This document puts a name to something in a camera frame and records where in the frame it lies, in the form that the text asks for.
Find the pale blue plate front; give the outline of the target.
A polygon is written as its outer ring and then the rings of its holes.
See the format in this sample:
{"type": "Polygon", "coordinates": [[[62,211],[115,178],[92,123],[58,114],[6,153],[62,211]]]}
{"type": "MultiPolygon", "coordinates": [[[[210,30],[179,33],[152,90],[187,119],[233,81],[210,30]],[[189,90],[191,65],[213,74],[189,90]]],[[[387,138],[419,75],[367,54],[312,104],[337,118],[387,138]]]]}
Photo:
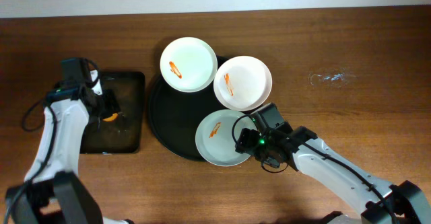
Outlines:
{"type": "Polygon", "coordinates": [[[230,167],[246,161],[250,155],[237,153],[232,127],[244,113],[218,110],[206,116],[197,127],[195,144],[200,155],[208,162],[230,167]]]}

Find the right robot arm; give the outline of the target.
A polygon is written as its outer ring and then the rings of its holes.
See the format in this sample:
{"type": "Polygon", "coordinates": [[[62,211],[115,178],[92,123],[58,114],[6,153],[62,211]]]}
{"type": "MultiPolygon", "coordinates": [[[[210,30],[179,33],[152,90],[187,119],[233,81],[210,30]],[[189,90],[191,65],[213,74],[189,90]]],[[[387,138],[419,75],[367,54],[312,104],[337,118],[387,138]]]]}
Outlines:
{"type": "Polygon", "coordinates": [[[429,223],[430,204],[422,190],[406,180],[392,184],[332,150],[316,133],[301,126],[290,133],[244,128],[236,151],[248,153],[279,173],[286,164],[330,189],[359,214],[359,223],[429,223]]]}

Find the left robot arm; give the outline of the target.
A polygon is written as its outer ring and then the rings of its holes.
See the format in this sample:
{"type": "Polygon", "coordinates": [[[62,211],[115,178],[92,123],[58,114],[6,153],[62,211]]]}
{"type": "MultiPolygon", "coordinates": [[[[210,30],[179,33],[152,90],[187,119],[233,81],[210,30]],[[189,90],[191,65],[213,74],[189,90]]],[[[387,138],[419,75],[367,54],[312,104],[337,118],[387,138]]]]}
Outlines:
{"type": "Polygon", "coordinates": [[[44,129],[38,152],[23,184],[6,192],[8,223],[98,223],[100,207],[78,178],[81,139],[92,110],[99,108],[94,91],[84,85],[47,93],[44,129]]]}

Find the green and yellow sponge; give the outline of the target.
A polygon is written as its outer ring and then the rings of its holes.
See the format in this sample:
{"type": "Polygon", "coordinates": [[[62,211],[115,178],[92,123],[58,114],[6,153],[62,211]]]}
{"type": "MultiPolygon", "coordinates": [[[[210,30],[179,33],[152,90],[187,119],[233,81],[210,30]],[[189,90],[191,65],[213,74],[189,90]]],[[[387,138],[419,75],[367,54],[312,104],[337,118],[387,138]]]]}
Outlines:
{"type": "Polygon", "coordinates": [[[114,120],[116,120],[119,117],[118,113],[114,113],[111,116],[107,117],[107,118],[103,118],[102,120],[105,122],[112,122],[114,120]]]}

